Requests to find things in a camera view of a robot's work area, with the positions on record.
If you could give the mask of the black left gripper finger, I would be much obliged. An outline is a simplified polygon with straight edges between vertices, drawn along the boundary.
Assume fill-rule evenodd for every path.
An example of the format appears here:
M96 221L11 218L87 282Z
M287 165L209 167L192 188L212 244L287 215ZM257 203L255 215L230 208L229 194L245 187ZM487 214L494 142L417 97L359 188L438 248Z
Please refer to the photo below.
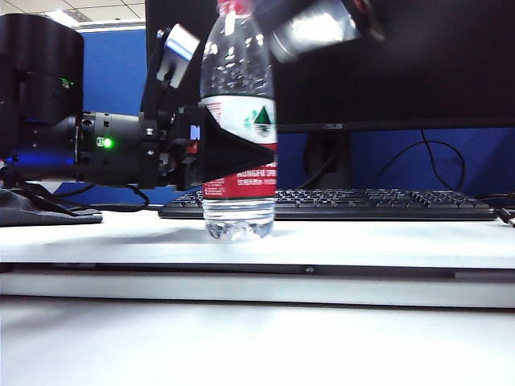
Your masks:
M202 105L202 182L207 183L271 163L275 152L222 129Z

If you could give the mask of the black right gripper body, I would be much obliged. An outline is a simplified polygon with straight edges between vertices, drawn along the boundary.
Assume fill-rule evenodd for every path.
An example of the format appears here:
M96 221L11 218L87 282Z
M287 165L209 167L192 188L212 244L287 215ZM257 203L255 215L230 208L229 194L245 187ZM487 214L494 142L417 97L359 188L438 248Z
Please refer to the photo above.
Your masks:
M265 32L313 43L340 43L361 35L385 38L375 1L257 1Z

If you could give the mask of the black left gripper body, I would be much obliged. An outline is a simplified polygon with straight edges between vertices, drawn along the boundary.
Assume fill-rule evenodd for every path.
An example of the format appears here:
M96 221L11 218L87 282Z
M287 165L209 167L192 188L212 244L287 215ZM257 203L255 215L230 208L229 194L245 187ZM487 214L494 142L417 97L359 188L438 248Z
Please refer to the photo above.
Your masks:
M202 183L202 105L161 107L173 77L188 65L165 44L154 46L138 116L141 189L175 185L184 191Z

